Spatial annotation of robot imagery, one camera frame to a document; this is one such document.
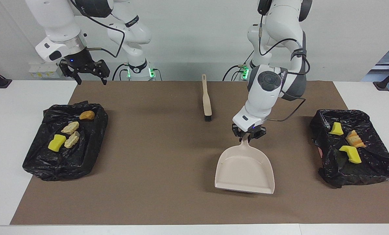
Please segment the brown mat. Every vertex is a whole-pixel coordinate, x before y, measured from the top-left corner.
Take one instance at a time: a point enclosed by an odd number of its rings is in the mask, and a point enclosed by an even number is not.
[[[214,188],[221,153],[238,145],[232,116],[246,84],[210,82],[204,122],[200,82],[83,82],[70,103],[100,103],[109,125],[93,172],[79,180],[33,177],[13,225],[389,223],[389,183],[333,189],[323,182],[308,127],[318,109],[346,109],[332,82],[309,82],[308,101],[287,122],[266,122],[251,141],[270,159],[274,195]],[[279,100],[272,118],[299,101]]]

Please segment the black plastic bag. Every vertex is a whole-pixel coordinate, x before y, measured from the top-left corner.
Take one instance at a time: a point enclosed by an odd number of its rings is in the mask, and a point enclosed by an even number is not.
[[[332,135],[332,125],[339,122],[344,135]],[[314,143],[322,151],[319,174],[330,185],[366,185],[389,180],[389,152],[370,122],[370,117],[359,110],[318,110],[311,122]],[[361,164],[348,161],[347,153],[339,149],[348,145],[345,137],[352,130],[366,144],[358,148]]]
[[[95,119],[81,121],[84,111],[92,110]],[[62,146],[56,153],[48,149],[55,134],[68,123],[78,121],[80,140],[71,149]],[[96,163],[108,124],[108,115],[100,104],[88,101],[74,105],[53,105],[44,111],[44,119],[23,162],[23,169],[45,181],[73,180],[89,174]]]

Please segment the dustpan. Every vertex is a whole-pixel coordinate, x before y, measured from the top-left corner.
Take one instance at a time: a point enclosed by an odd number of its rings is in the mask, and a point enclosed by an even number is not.
[[[232,191],[273,194],[272,164],[260,150],[244,137],[239,146],[225,150],[218,161],[215,187]]]

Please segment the green indicator light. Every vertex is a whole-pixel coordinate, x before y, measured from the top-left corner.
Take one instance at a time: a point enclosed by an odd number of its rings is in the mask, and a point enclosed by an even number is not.
[[[149,69],[149,75],[151,78],[155,77],[155,72],[152,69]]]
[[[250,72],[250,69],[247,66],[243,67],[243,72],[242,72],[242,80],[247,80],[248,79],[248,73]]]

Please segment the dustpan handle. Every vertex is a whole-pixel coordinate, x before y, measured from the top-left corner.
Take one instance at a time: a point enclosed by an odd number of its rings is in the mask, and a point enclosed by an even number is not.
[[[248,144],[248,134],[247,135],[244,135],[244,137],[242,137],[242,140],[241,140],[241,146],[250,146],[249,144]]]

